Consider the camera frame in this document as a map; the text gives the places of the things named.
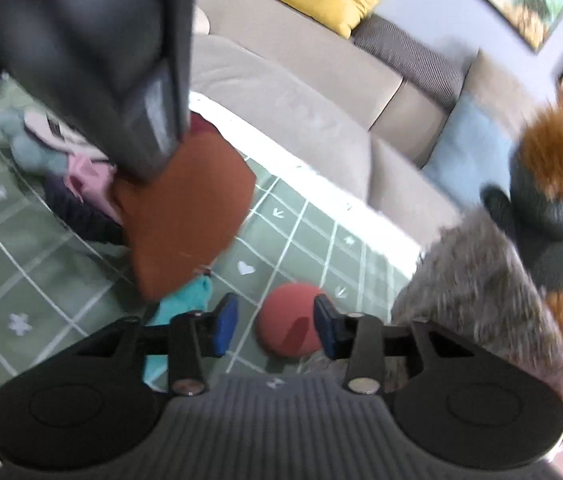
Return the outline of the teal soft toy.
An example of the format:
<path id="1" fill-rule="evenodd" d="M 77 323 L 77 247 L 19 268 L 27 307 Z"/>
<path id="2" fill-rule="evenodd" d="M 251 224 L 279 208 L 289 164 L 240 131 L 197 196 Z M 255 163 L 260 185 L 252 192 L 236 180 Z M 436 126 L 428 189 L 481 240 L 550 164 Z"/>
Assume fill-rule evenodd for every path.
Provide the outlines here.
<path id="1" fill-rule="evenodd" d="M 195 312 L 206 312 L 212 294 L 210 276 L 199 274 L 182 288 L 160 300 L 155 312 L 149 316 L 146 326 L 180 326 L 192 318 Z M 149 354 L 144 367 L 144 383 L 155 385 L 156 380 L 168 371 L 168 364 L 167 354 Z"/>

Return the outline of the red soft ball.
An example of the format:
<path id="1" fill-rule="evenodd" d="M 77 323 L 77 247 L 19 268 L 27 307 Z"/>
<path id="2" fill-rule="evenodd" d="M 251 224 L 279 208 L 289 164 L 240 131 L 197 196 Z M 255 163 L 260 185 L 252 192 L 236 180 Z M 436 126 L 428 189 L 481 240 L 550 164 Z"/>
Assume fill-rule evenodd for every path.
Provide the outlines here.
<path id="1" fill-rule="evenodd" d="M 309 283 L 286 283 L 265 297 L 254 324 L 258 344 L 281 358 L 298 360 L 321 349 L 314 300 L 323 291 Z"/>

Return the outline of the orange box lid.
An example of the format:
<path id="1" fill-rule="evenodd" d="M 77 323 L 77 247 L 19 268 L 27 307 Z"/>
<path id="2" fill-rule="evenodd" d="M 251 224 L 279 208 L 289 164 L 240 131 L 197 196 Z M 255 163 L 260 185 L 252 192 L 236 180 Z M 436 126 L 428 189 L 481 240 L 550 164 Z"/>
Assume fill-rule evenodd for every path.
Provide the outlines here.
<path id="1" fill-rule="evenodd" d="M 197 113 L 157 179 L 140 183 L 117 174 L 110 194 L 142 296 L 167 297 L 224 252 L 247 217 L 255 186 L 242 156 Z"/>

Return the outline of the grey knitted basket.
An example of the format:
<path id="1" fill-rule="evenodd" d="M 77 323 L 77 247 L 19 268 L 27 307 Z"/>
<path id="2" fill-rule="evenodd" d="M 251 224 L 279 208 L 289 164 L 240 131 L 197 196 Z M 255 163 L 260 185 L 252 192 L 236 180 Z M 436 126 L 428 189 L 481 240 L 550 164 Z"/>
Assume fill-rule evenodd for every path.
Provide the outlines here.
<path id="1" fill-rule="evenodd" d="M 563 400 L 563 333 L 487 211 L 444 230 L 401 289 L 390 322 L 433 321 L 533 375 Z"/>

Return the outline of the pink and navy clothes pile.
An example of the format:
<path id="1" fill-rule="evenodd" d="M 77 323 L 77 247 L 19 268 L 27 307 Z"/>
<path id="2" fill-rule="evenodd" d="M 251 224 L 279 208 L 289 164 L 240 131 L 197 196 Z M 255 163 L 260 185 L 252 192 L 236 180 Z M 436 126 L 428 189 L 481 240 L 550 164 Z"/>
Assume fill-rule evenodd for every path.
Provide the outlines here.
<path id="1" fill-rule="evenodd" d="M 102 151 L 34 107 L 2 110 L 0 133 L 17 166 L 44 179 L 47 205 L 76 235 L 88 242 L 125 244 L 109 197 L 116 167 Z"/>

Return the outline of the green checkered tablecloth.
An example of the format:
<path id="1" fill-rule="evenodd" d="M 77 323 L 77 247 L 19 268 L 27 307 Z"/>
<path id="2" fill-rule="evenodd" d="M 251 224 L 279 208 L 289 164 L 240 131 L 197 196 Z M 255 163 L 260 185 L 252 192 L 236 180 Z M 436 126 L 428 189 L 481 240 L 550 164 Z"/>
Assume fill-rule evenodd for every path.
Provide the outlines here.
<path id="1" fill-rule="evenodd" d="M 0 84 L 0 112 L 30 103 L 16 84 Z M 204 363 L 210 382 L 224 374 L 280 379 L 302 372 L 302 361 L 271 356 L 254 339 L 254 320 L 276 286 L 308 282 L 341 310 L 388 318 L 421 251 L 390 220 L 254 128 L 242 156 L 257 178 L 254 201 L 211 274 L 214 299 L 238 296 L 238 326 L 226 356 Z M 117 318 L 147 312 L 125 249 L 69 230 L 0 135 L 0 385 Z"/>

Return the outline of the light blue cushion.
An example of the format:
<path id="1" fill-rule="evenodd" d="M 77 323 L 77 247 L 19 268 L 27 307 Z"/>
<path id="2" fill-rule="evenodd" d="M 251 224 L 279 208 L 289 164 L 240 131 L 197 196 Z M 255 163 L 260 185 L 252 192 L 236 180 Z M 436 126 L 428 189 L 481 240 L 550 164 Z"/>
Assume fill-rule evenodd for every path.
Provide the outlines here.
<path id="1" fill-rule="evenodd" d="M 481 203 L 490 184 L 509 189 L 516 142 L 468 92 L 449 114 L 423 174 L 461 210 Z"/>

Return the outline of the beige sofa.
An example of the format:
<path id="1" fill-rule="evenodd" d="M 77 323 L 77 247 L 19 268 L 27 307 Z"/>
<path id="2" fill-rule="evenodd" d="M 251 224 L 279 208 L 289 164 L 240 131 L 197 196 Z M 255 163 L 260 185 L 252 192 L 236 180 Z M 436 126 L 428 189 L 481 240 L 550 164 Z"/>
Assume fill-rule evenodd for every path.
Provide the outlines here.
<path id="1" fill-rule="evenodd" d="M 197 0 L 192 87 L 420 245 L 460 209 L 423 173 L 454 104 L 277 0 Z"/>

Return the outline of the grey headrest cushion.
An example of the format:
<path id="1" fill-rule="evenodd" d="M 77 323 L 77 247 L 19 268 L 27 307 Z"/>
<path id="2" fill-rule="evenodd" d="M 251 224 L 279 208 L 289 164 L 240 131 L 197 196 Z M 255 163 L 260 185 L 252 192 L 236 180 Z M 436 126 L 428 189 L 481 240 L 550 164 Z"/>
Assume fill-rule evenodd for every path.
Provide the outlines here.
<path id="1" fill-rule="evenodd" d="M 352 41 L 448 112 L 458 101 L 477 103 L 465 88 L 467 76 L 458 64 L 379 15 L 365 18 L 353 30 Z"/>

